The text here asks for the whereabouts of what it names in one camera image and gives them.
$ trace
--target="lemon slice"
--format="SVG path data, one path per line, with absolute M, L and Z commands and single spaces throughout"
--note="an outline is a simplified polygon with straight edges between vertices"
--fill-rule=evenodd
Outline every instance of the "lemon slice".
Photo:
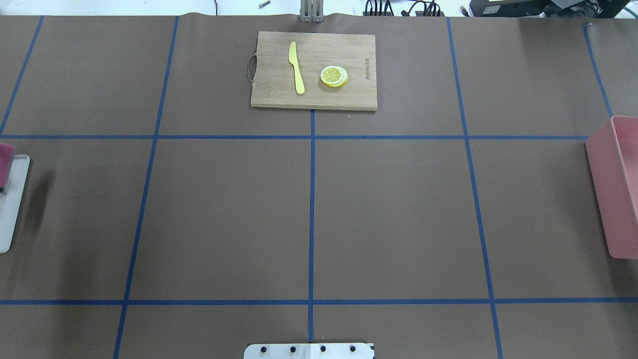
M 339 66 L 326 66 L 321 70 L 321 81 L 332 88 L 339 88 L 348 81 L 348 72 Z

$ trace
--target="white stand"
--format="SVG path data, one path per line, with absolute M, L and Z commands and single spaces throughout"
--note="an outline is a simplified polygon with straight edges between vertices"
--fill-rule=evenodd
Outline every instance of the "white stand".
M 374 359 L 368 343 L 251 344 L 244 359 Z
M 11 246 L 29 163 L 31 159 L 27 155 L 13 157 L 9 180 L 4 186 L 4 194 L 0 193 L 0 253 L 5 253 Z

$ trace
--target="metal post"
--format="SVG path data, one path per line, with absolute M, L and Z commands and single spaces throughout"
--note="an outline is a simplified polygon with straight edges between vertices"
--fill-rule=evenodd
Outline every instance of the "metal post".
M 301 0 L 301 22 L 323 22 L 323 0 Z

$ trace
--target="pink container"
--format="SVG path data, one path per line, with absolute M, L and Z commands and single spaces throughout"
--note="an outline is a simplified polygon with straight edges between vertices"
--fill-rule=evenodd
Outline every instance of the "pink container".
M 638 118 L 613 116 L 585 146 L 609 254 L 638 259 Z

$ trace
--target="blue tape line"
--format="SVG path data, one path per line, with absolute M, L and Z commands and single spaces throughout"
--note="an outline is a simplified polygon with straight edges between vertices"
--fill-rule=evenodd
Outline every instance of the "blue tape line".
M 547 304 L 547 303 L 638 303 L 638 297 L 617 298 L 502 298 L 496 304 Z
M 121 300 L 1 299 L 0 305 L 122 305 Z
M 485 268 L 485 277 L 487 282 L 487 293 L 491 301 L 490 308 L 492 312 L 492 324 L 494 326 L 494 341 L 496 343 L 496 354 L 498 359 L 503 359 L 503 348 L 501 345 L 501 333 L 498 327 L 498 316 L 496 315 L 496 304 L 494 303 L 494 287 L 492 285 L 492 274 L 489 269 L 489 258 L 487 256 L 487 245 L 485 242 L 485 231 L 483 229 L 483 218 L 480 211 L 479 191 L 477 190 L 476 175 L 474 173 L 474 163 L 472 160 L 472 150 L 470 147 L 470 136 L 468 133 L 468 124 L 465 118 L 465 106 L 463 105 L 463 95 L 461 93 L 461 81 L 459 80 L 459 69 L 456 62 L 456 52 L 454 50 L 454 38 L 452 36 L 452 23 L 450 18 L 447 21 L 447 34 L 450 40 L 450 53 L 452 55 L 452 67 L 454 69 L 454 81 L 456 83 L 456 95 L 459 100 L 459 112 L 461 113 L 461 123 L 463 124 L 463 135 L 465 137 L 465 152 L 468 157 L 468 167 L 470 170 L 470 181 L 472 184 L 472 194 L 474 196 L 474 208 L 477 214 L 478 235 L 480 236 L 480 246 L 483 253 L 483 266 Z
M 456 298 L 456 299 L 314 299 L 313 305 L 463 305 L 463 304 L 638 303 L 638 297 Z M 122 305 L 123 300 L 2 299 L 0 305 Z M 306 299 L 266 300 L 128 300 L 127 306 L 252 306 L 308 305 Z
M 490 304 L 489 299 L 316 299 L 315 305 L 443 305 Z
M 11 113 L 11 107 L 13 107 L 13 101 L 15 100 L 16 95 L 18 95 L 18 88 L 20 88 L 20 83 L 22 82 L 22 76 L 24 76 L 24 72 L 25 70 L 27 70 L 27 64 L 29 63 L 29 59 L 31 58 L 33 47 L 36 45 L 36 40 L 38 39 L 38 35 L 40 33 L 40 29 L 42 28 L 43 21 L 44 21 L 44 16 L 41 16 L 40 21 L 38 21 L 38 27 L 36 27 L 36 31 L 33 34 L 33 38 L 31 39 L 31 44 L 29 45 L 27 56 L 24 58 L 24 62 L 22 63 L 22 68 L 20 69 L 20 73 L 18 74 L 18 79 L 15 81 L 15 86 L 13 87 L 13 92 L 11 93 L 9 104 L 7 105 L 6 111 L 4 112 L 2 125 L 0 125 L 0 135 L 4 132 L 4 127 L 6 126 L 6 122 L 9 120 L 9 114 Z
M 318 140 L 462 140 L 462 135 L 319 135 Z
M 149 156 L 149 165 L 146 169 L 146 180 L 144 181 L 144 191 L 142 192 L 142 203 L 140 204 L 140 214 L 137 219 L 137 228 L 135 229 L 135 239 L 133 241 L 133 251 L 131 253 L 131 261 L 128 267 L 128 276 L 126 278 L 126 288 L 124 289 L 124 303 L 122 304 L 122 312 L 120 313 L 120 322 L 117 328 L 117 338 L 115 340 L 115 349 L 113 351 L 113 359 L 119 357 L 120 345 L 122 344 L 122 334 L 124 332 L 124 322 L 126 321 L 126 310 L 128 308 L 128 298 L 131 294 L 131 283 L 133 282 L 133 271 L 135 270 L 135 259 L 137 258 L 137 249 L 140 243 L 140 233 L 142 232 L 142 221 L 144 220 L 144 211 L 146 209 L 146 199 L 149 193 L 149 185 L 151 182 L 151 173 L 153 170 L 153 162 L 155 161 L 155 149 L 157 148 L 158 134 L 160 132 L 161 115 L 164 107 L 164 99 L 166 97 L 166 88 L 168 86 L 168 75 L 170 74 L 170 64 L 173 58 L 173 50 L 175 49 L 175 38 L 177 37 L 177 25 L 179 24 L 179 16 L 175 17 L 173 25 L 173 35 L 168 50 L 168 59 L 166 63 L 166 72 L 164 73 L 164 85 L 161 90 L 159 99 L 158 117 L 155 122 L 155 134 L 153 144 L 151 146 L 151 154 Z
M 471 140 L 567 140 L 584 141 L 587 136 L 518 136 L 518 135 L 469 135 Z
M 308 342 L 315 339 L 315 110 L 310 110 L 310 211 L 308 243 Z
M 128 305 L 208 305 L 208 306 L 250 306 L 250 305 L 308 305 L 305 299 L 272 300 L 129 300 Z
M 159 139 L 310 140 L 308 135 L 159 135 Z
M 0 139 L 69 139 L 69 140 L 118 140 L 118 139 L 233 139 L 233 140 L 464 140 L 464 135 L 0 135 Z M 471 140 L 565 140 L 584 141 L 587 136 L 556 135 L 469 135 Z
M 45 139 L 45 140 L 132 140 L 153 139 L 153 135 L 2 135 L 3 139 Z
M 607 98 L 607 92 L 605 91 L 605 86 L 602 84 L 602 79 L 600 78 L 600 73 L 598 72 L 598 66 L 596 65 L 596 59 L 594 58 L 594 53 L 591 50 L 591 42 L 590 36 L 587 33 L 587 27 L 590 26 L 591 22 L 587 22 L 582 26 L 582 31 L 585 35 L 585 43 L 587 44 L 587 51 L 590 53 L 591 65 L 594 68 L 594 75 L 596 75 L 596 81 L 598 81 L 598 86 L 600 87 L 600 92 L 602 93 L 602 98 L 605 101 L 605 106 L 607 107 L 607 114 L 609 117 L 613 116 L 613 112 L 611 112 L 611 105 L 609 105 L 609 99 Z

